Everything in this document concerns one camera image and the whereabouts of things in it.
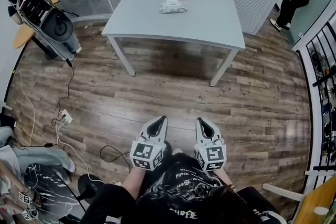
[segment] wooden floor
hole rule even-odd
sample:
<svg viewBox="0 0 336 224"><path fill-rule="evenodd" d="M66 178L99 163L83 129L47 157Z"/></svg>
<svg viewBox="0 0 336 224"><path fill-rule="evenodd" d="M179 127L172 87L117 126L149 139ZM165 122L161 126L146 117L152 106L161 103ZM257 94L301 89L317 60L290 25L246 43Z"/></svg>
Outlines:
<svg viewBox="0 0 336 224"><path fill-rule="evenodd" d="M61 128L60 138L85 159L92 174L107 183L123 180L126 163L122 158L102 161L100 149L110 144L129 151L143 123L159 115L169 118L167 140L172 147L191 154L195 120L201 116L219 127L228 151L225 169L238 188L253 185L261 190L262 183L270 183L301 191L310 143L307 85L298 55L268 21L257 36L244 35L246 50L237 54L215 88L209 87L209 81L226 50L124 39L136 70L131 77L101 36L104 24L76 25L83 51L73 61L76 73L70 97L61 102L74 121ZM60 59L45 60L35 44L28 45L7 99L18 123L18 142L28 146L33 111L22 94L20 73L36 112L32 146L55 143L51 119L57 114L58 98L67 95L71 69ZM66 151L77 165L71 185L76 189L76 178L86 168L70 148ZM103 154L111 159L118 153ZM291 216L295 202L261 192L283 216Z"/></svg>

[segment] power strip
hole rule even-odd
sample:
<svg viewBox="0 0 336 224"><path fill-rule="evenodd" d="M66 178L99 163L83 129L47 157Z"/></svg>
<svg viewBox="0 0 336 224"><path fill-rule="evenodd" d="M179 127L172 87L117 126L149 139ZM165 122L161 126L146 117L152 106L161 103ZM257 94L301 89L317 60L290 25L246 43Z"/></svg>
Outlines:
<svg viewBox="0 0 336 224"><path fill-rule="evenodd" d="M63 115L63 117L65 118L65 122L66 122L67 124L70 124L70 123L72 122L72 117L70 116L70 114L68 113L68 111L67 111L66 109L64 109L64 110L62 111L62 115Z"/></svg>

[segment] white power cord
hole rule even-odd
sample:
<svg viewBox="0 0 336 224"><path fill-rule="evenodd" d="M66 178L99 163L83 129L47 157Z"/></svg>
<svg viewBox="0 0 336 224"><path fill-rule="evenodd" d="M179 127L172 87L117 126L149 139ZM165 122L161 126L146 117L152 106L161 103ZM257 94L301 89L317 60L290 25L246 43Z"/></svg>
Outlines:
<svg viewBox="0 0 336 224"><path fill-rule="evenodd" d="M31 102L31 100L28 98L28 96L26 95L25 91L23 90L23 87L22 87L22 74L21 74L21 72L20 72L20 85L21 85L22 93L25 96L25 98L29 101L29 103L31 104L31 107L33 108L33 113L34 113L33 128L31 129L31 134L30 134L30 138L29 138L29 147L31 147L31 139L33 137L34 127L35 127L35 108L34 108L33 103ZM21 148L21 147L18 147L18 146L17 146L17 148L19 148L20 150L27 150L28 151L28 155L30 157L29 150L27 148ZM35 188L37 186L37 183L38 183L38 177L37 177L36 169L35 169L33 163L31 163L31 166L32 166L32 168L34 169L34 172L35 172L36 184L35 184L34 187L30 188L30 190L32 190L33 188Z"/></svg>
<svg viewBox="0 0 336 224"><path fill-rule="evenodd" d="M20 72L20 84L21 84L21 90L22 90L22 93L23 93L23 95L27 98L27 100L29 101L29 103L31 104L31 107L33 108L33 113L34 113L33 128L31 129L31 134L30 134L30 138L29 138L29 146L31 146L31 139L32 139L32 137L33 137L34 127L35 127L35 108L34 108L33 103L30 101L30 99L29 99L28 96L26 95L25 91L23 90L23 87L22 87L22 75L21 75L21 72Z"/></svg>
<svg viewBox="0 0 336 224"><path fill-rule="evenodd" d="M57 145L58 145L58 141L59 141L59 142L61 142L63 145L67 145L67 146L71 147L72 150L73 150L73 151L76 153L76 155L78 156L78 158L80 158L80 159L84 162L84 164L85 164L85 166L86 166L86 170L87 170L87 172L88 172L88 177L89 177L89 179L90 179L91 181L94 181L94 182L103 182L103 183L105 184L105 182L102 181L102 180L96 180L96 179L92 179L92 178L90 178L89 167L88 167L87 163L82 159L81 156L79 156L79 154L75 151L75 149L73 148L73 146L71 146L71 145L69 145L69 144L64 143L64 142L61 141L61 139L59 138L59 134L58 134L58 132L59 132L59 129L60 129L63 125L65 125L67 122L62 123L62 125L60 125L58 128L57 128L57 122L58 122L58 121L56 121L56 138L57 138Z"/></svg>
<svg viewBox="0 0 336 224"><path fill-rule="evenodd" d="M35 108L34 108L33 103L30 101L30 99L29 99L28 96L26 95L25 91L23 90L23 87L22 87L22 75L21 75L21 72L20 72L20 84L21 84L21 90L22 90L22 93L24 94L24 96L27 98L27 100L28 100L29 103L31 104L31 107L33 108L33 113L34 113L33 128L32 128L32 130L31 130L31 134L30 134L30 138L29 138L29 147L31 147L31 139L32 139L32 136L33 136L33 133L34 133L34 127L35 127ZM81 156L78 155L78 153L77 153L76 150L73 148L73 146L71 146L71 145L69 145L69 144L67 144L67 143L62 142L61 139L59 138L59 135L58 135L59 129L60 129L63 125L65 125L67 122L64 122L64 123L63 123L62 125L60 125L58 128L57 128L57 123L58 123L58 120L56 120L56 138L57 138L57 145L59 145L59 144L58 144L58 141L59 141L59 142L61 142L62 144L71 147L72 150L76 153L76 155L77 155L77 156L84 162L84 164L85 164L85 166L86 166L86 169L87 169L87 172L88 172L88 177L89 177L89 179L90 179L91 181L94 181L94 182L103 182L103 183L105 184L105 182L102 181L102 180L96 180L96 179L92 179L92 178L90 178L89 167L88 167L87 163L82 159Z"/></svg>

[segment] table leg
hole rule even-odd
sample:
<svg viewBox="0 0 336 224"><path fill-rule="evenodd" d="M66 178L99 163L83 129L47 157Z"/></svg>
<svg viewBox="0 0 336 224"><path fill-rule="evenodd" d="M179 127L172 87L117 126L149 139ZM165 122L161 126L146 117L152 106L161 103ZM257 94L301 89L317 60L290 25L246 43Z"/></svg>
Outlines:
<svg viewBox="0 0 336 224"><path fill-rule="evenodd" d="M9 105L7 105L5 102L1 101L0 102L0 106L3 106L4 108L8 109L8 110L13 110L13 108Z"/></svg>
<svg viewBox="0 0 336 224"><path fill-rule="evenodd" d="M45 52L48 60L55 59L57 57L57 54L50 47L46 48L35 36L32 36L31 39L42 51Z"/></svg>
<svg viewBox="0 0 336 224"><path fill-rule="evenodd" d="M220 64L220 67L219 67L216 75L214 75L214 77L212 78L212 80L210 82L210 86L211 87L215 87L216 86L217 82L220 80L220 78L224 74L225 70L229 67L229 65L232 62L233 58L235 58L237 52L238 52L237 49L232 49L230 51L230 53L226 56L226 59L223 59L223 61Z"/></svg>
<svg viewBox="0 0 336 224"><path fill-rule="evenodd" d="M116 39L108 36L111 45L113 46L114 50L116 51L118 57L120 58L121 62L123 63L123 65L125 66L128 74L130 74L130 76L135 76L135 71L133 69L133 67L131 66L130 62L128 62L128 59L126 58L125 52L123 50L123 48L117 43Z"/></svg>

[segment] black graphic t-shirt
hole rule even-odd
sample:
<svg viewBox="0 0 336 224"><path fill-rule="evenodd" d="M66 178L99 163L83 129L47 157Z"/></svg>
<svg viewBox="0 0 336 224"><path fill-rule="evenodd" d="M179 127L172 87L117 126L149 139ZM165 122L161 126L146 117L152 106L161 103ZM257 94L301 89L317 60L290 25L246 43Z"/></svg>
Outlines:
<svg viewBox="0 0 336 224"><path fill-rule="evenodd" d="M210 191L222 185L213 173L178 162L138 200L137 212L150 208L153 221L162 221L164 216L170 223L198 223L209 214L206 200Z"/></svg>
<svg viewBox="0 0 336 224"><path fill-rule="evenodd" d="M210 198L224 183L214 173L204 172L191 163L176 161L159 165L155 171L162 169L163 172L140 193L137 201L123 187L105 184L95 195L81 224L217 223L214 220L219 219L220 212L211 206ZM263 224L281 223L277 218L260 213L277 211L255 188L245 188L239 195L255 206L255 213Z"/></svg>

